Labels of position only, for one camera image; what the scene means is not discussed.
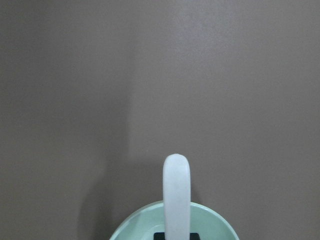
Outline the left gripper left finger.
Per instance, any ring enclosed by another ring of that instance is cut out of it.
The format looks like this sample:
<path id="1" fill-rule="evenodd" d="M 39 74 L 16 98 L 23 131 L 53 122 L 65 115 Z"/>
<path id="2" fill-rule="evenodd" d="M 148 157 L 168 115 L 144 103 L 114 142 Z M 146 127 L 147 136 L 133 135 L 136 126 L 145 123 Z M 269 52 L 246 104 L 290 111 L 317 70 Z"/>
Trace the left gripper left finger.
<path id="1" fill-rule="evenodd" d="M 166 240 L 164 232 L 155 232 L 153 234 L 153 240 Z"/>

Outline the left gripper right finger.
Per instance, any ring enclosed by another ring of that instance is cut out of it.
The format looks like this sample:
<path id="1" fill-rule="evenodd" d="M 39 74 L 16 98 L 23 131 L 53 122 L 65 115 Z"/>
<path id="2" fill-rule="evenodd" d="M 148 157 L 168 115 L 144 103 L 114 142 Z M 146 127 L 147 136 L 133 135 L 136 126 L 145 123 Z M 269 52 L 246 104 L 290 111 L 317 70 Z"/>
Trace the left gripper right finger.
<path id="1" fill-rule="evenodd" d="M 200 240 L 200 235 L 196 232 L 191 232 L 189 235 L 190 240 Z"/>

